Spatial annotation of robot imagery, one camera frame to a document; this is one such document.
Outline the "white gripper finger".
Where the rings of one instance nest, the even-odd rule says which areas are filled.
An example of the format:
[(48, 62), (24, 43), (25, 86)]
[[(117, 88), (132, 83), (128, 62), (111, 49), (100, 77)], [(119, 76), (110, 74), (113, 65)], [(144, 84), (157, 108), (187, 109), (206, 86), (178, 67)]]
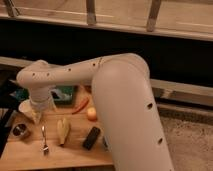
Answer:
[(50, 105), (50, 110), (52, 110), (52, 111), (56, 111), (57, 110), (57, 107), (56, 107), (56, 105), (54, 103), (53, 97), (50, 97), (50, 99), (49, 99), (49, 105)]
[(43, 110), (40, 107), (35, 107), (32, 109), (32, 118), (35, 124), (39, 124), (42, 118)]

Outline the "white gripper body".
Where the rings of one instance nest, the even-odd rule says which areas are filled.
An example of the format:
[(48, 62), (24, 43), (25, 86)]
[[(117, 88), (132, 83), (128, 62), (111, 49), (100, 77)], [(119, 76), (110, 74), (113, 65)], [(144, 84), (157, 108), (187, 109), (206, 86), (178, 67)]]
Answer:
[(49, 110), (49, 99), (52, 97), (50, 88), (34, 88), (29, 90), (32, 108), (40, 107), (43, 111)]

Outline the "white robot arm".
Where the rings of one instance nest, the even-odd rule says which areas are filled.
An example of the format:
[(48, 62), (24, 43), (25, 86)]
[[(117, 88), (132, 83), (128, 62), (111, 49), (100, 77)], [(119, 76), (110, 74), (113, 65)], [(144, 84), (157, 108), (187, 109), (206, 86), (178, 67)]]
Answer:
[(124, 53), (59, 67), (38, 60), (19, 71), (17, 82), (37, 111), (52, 106), (52, 86), (89, 85), (116, 171), (174, 171), (142, 57)]

